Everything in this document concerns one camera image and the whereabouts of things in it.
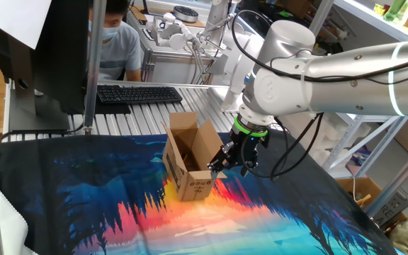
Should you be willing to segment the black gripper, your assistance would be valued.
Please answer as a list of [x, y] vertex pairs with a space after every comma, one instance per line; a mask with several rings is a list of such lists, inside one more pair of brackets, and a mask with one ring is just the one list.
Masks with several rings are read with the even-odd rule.
[[232, 143], [222, 145], [217, 154], [210, 160], [207, 167], [214, 173], [220, 173], [226, 166], [242, 166], [240, 174], [247, 176], [251, 174], [258, 176], [254, 169], [258, 166], [257, 150], [258, 143], [268, 142], [268, 131], [253, 132], [248, 135], [244, 132], [229, 132], [229, 138]]

